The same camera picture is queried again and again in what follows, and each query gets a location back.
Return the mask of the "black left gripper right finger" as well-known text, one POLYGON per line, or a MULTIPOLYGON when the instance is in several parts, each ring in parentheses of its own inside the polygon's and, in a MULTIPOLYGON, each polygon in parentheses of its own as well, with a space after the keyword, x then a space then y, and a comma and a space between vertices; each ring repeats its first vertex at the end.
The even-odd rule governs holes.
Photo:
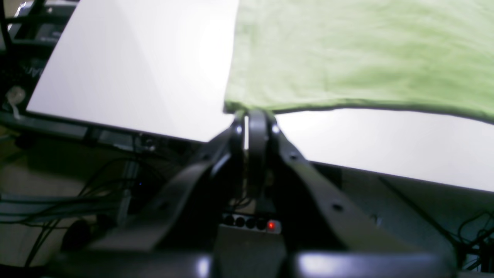
POLYGON ((249 178, 274 177, 273 204, 288 254, 281 278, 454 278, 442 257, 384 229, 325 178, 282 133, 273 114, 251 110, 249 178))

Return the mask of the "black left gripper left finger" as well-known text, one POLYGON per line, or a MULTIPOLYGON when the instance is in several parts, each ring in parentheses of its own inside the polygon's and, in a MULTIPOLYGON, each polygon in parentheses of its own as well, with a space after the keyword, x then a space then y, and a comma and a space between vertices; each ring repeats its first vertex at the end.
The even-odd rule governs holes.
POLYGON ((220 213, 242 174, 245 117, 203 145, 143 208, 106 237, 58 257, 60 278, 219 278, 220 213))

